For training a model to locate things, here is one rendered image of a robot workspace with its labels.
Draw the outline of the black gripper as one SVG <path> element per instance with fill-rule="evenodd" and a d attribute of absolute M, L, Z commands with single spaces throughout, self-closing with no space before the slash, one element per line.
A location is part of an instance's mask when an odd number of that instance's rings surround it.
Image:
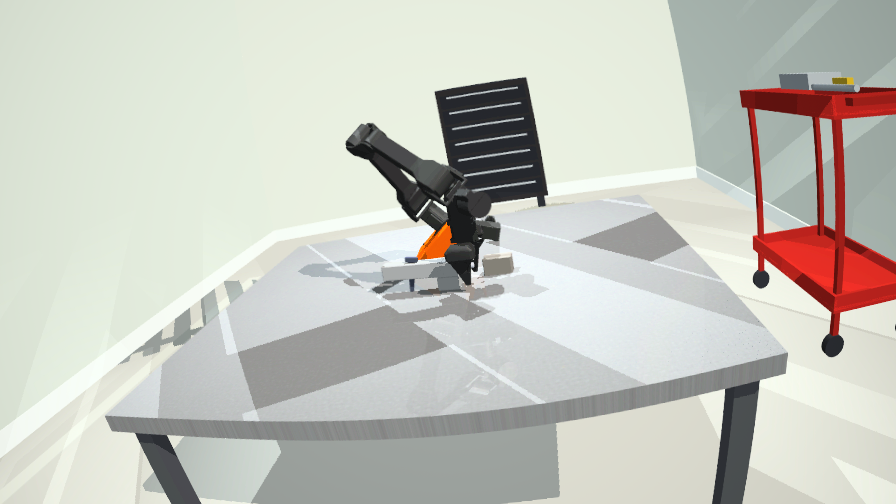
<path fill-rule="evenodd" d="M 450 242 L 457 243 L 448 247 L 444 253 L 445 261 L 450 264 L 464 283 L 471 285 L 471 269 L 473 272 L 478 271 L 479 248 L 485 239 L 473 242 L 472 238 L 472 222 L 474 217 L 459 215 L 448 216 L 447 226 L 450 226 L 451 239 Z M 474 268 L 471 263 L 474 262 Z"/>

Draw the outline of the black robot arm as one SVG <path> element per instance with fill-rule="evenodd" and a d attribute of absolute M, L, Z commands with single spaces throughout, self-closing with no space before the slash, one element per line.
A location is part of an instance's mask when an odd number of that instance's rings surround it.
<path fill-rule="evenodd" d="M 448 216 L 474 217 L 473 242 L 479 238 L 499 241 L 501 223 L 488 215 L 492 201 L 488 194 L 468 190 L 468 179 L 449 165 L 434 160 L 423 160 L 397 144 L 379 129 L 375 123 L 360 126 L 345 141 L 346 149 L 354 156 L 364 158 L 383 175 L 396 190 L 402 210 L 415 222 L 422 219 L 435 230 L 434 236 L 449 220 Z M 415 178 L 410 180 L 404 172 Z M 458 181 L 453 184 L 455 179 Z M 444 194 L 443 200 L 441 199 Z M 427 203 L 417 217 L 416 215 Z M 447 213 L 433 201 L 446 206 Z M 483 218 L 485 220 L 476 220 Z"/>

